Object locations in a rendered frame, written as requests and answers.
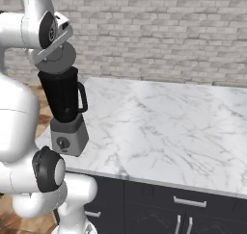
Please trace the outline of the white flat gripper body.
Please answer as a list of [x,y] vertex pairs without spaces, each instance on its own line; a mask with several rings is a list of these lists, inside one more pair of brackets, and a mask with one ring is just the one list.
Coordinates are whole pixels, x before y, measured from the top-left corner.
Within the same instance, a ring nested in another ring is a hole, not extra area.
[[67,27],[62,34],[57,37],[46,49],[28,49],[27,57],[31,65],[37,65],[42,60],[46,59],[54,50],[64,44],[73,35],[71,27]]

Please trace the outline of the black jar grey base blender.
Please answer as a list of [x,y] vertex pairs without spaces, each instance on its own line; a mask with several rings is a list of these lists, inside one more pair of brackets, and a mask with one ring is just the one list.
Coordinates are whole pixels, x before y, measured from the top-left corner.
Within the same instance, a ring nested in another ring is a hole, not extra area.
[[89,135],[83,113],[88,110],[84,85],[78,81],[78,69],[51,74],[40,71],[38,76],[53,119],[50,122],[52,148],[64,155],[78,157]]

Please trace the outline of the narrow dark drawer front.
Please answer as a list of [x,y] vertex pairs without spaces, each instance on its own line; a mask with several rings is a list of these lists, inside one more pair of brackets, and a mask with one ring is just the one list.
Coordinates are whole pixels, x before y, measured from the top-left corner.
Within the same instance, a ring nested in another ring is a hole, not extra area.
[[96,198],[85,205],[85,210],[100,213],[89,216],[98,234],[124,234],[124,182],[119,179],[95,176]]

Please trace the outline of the wide dark drawer front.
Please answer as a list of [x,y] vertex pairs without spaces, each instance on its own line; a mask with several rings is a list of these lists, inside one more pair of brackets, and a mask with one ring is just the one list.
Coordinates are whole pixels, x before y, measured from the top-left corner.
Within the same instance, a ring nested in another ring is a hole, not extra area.
[[[206,201],[206,208],[174,203],[174,196],[194,201]],[[247,213],[247,199],[213,195],[138,182],[124,182],[124,199],[128,202],[155,207],[173,207],[199,211]]]

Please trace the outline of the dark cupboard door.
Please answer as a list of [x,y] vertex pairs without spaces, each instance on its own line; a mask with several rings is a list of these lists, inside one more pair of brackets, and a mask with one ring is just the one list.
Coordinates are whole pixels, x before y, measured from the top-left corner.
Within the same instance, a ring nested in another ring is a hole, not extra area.
[[247,234],[247,213],[185,211],[181,214],[179,234],[186,234],[189,217],[193,218],[190,234]]
[[125,234],[175,234],[183,212],[137,203],[124,204]]

